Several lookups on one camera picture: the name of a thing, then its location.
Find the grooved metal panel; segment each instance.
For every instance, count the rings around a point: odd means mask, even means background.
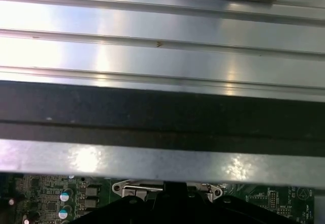
[[[324,7],[325,0],[0,0],[0,76],[325,101]]]
[[[325,101],[325,0],[0,0],[0,11],[1,80]],[[324,186],[321,157],[0,148],[1,171]]]

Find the screw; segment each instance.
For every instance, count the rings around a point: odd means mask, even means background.
[[[223,198],[223,200],[222,200],[224,203],[226,203],[226,204],[229,204],[229,203],[231,203],[232,202],[232,200],[230,199],[230,198],[228,198],[228,197],[226,197],[226,198]]]
[[[214,192],[214,194],[215,194],[216,196],[220,196],[221,191],[217,189],[217,190]]]

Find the black strip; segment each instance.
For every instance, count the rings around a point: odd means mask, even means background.
[[[323,142],[272,140],[197,133],[89,129],[0,123],[2,139],[277,155],[325,156]]]
[[[99,143],[116,131],[114,145],[325,156],[324,103],[8,81],[0,95],[2,138],[24,125],[47,141]]]

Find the metal bracket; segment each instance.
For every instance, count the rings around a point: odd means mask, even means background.
[[[223,195],[221,188],[208,183],[188,182],[187,187],[205,193],[211,202]],[[112,191],[121,197],[137,196],[143,200],[145,200],[148,193],[162,190],[162,181],[125,180],[112,185]]]

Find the motherboard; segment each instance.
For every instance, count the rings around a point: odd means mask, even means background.
[[[113,190],[118,179],[0,174],[0,200],[13,193],[23,195],[4,224],[68,224],[89,212],[121,198]],[[312,224],[314,190],[253,184],[214,184],[223,195],[232,195],[302,224]]]

